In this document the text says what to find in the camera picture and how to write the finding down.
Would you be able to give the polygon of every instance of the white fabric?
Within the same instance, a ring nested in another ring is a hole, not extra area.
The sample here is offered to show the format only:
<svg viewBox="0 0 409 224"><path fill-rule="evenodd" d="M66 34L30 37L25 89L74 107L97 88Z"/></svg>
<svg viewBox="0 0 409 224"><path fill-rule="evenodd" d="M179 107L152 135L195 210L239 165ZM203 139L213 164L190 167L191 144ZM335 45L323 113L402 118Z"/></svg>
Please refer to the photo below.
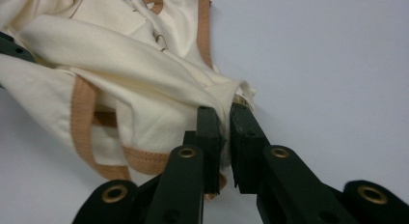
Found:
<svg viewBox="0 0 409 224"><path fill-rule="evenodd" d="M125 163L120 143L168 153L181 145L185 130L195 129L200 105L216 110L228 137L233 96L240 91L253 105L253 92L202 61L197 2L164 0L156 15L141 0L0 0L0 30L42 64L0 55L0 83L70 148L73 75L95 84L97 107L117 112L121 139L93 129L95 159L102 164ZM117 148L104 151L106 143ZM137 183L147 179L132 176Z"/></svg>

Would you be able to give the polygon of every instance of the white background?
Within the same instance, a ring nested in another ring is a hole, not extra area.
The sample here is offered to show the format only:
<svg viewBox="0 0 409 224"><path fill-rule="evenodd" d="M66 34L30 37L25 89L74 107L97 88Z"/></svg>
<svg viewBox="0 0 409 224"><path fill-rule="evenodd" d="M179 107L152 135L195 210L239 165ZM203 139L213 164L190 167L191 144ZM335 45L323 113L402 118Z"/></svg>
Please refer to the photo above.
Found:
<svg viewBox="0 0 409 224"><path fill-rule="evenodd" d="M212 1L213 61L258 90L270 142L409 203L409 0ZM0 223L70 223L102 183L0 90ZM261 223L255 201L230 180L204 223Z"/></svg>

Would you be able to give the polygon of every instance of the brass grommet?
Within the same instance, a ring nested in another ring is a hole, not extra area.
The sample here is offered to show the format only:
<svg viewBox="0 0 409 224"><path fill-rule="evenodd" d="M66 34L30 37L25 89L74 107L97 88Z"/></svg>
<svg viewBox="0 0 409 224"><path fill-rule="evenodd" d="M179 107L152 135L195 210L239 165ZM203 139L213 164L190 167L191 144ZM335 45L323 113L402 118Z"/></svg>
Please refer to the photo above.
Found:
<svg viewBox="0 0 409 224"><path fill-rule="evenodd" d="M278 158L287 158L287 157L289 157L289 153L286 150L280 149L280 148L271 150L271 153L274 156L278 157Z"/></svg>
<svg viewBox="0 0 409 224"><path fill-rule="evenodd" d="M102 201L105 203L116 203L126 196L127 188L123 184L108 187L102 193Z"/></svg>
<svg viewBox="0 0 409 224"><path fill-rule="evenodd" d="M358 187L358 193L367 201L374 204L385 205L388 203L388 197L383 192L379 191L379 189L374 187L361 185Z"/></svg>
<svg viewBox="0 0 409 224"><path fill-rule="evenodd" d="M190 148L179 150L178 155L183 158L190 158L196 155L196 151Z"/></svg>

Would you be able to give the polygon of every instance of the cream canvas bag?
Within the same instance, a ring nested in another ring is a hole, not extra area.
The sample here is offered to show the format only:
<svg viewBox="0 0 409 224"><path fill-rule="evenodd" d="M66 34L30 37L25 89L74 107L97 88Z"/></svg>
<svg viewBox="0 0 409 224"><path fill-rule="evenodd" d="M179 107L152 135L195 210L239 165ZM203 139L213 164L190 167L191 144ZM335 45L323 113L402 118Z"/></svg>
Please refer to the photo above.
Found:
<svg viewBox="0 0 409 224"><path fill-rule="evenodd" d="M0 0L0 30L36 64L0 54L0 84L106 179L141 184L215 109L229 137L246 82L209 53L210 0ZM229 164L228 148L222 164Z"/></svg>

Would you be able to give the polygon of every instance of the white surface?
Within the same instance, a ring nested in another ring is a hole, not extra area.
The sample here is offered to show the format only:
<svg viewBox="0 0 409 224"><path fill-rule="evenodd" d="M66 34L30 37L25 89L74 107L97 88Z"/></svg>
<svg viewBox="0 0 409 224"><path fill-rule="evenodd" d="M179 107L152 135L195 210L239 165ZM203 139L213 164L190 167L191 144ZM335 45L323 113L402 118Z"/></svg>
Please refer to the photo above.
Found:
<svg viewBox="0 0 409 224"><path fill-rule="evenodd" d="M258 90L270 141L409 203L409 0L212 1L213 60ZM103 182L0 91L0 223L69 223ZM204 223L261 223L255 197L230 185Z"/></svg>

